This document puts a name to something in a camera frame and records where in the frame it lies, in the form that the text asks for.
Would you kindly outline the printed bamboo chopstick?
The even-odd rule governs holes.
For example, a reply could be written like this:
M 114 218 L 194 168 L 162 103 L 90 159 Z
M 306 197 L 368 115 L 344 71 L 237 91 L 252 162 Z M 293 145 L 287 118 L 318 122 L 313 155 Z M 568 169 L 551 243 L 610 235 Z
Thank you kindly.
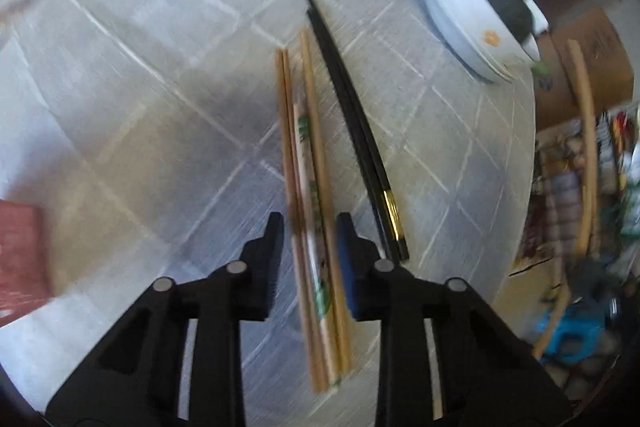
M 311 276 L 314 317 L 319 326 L 322 358 L 326 366 L 329 388 L 337 387 L 342 378 L 337 350 L 335 314 L 329 259 L 326 252 L 319 191 L 314 172 L 310 122 L 303 103 L 294 103 L 295 152 L 300 194 L 303 199 L 305 241 Z

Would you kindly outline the pink lattice utensil holder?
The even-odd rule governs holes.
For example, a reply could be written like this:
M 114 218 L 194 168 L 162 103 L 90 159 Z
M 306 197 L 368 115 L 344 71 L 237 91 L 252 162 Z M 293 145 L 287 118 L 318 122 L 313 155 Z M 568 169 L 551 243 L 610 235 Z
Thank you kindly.
M 1 201 L 1 326 L 44 306 L 52 297 L 43 211 Z

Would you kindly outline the grey checked tablecloth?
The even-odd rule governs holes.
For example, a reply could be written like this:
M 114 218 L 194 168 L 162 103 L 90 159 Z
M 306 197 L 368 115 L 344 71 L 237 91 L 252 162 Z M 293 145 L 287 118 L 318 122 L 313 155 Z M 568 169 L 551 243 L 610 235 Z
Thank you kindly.
M 532 83 L 484 83 L 423 0 L 317 0 L 390 176 L 409 269 L 494 300 L 532 177 Z M 205 277 L 285 207 L 274 51 L 306 0 L 23 0 L 1 17 L 1 194 L 44 209 L 54 299 L 3 327 L 43 410 L 157 277 Z

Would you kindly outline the white stacked bowls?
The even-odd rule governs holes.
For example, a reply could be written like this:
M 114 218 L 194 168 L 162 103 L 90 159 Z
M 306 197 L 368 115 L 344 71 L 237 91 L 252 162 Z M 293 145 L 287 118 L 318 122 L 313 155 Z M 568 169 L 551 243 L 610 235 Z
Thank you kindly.
M 463 64 L 490 82 L 511 82 L 540 60 L 535 29 L 520 40 L 489 0 L 424 0 L 428 15 Z

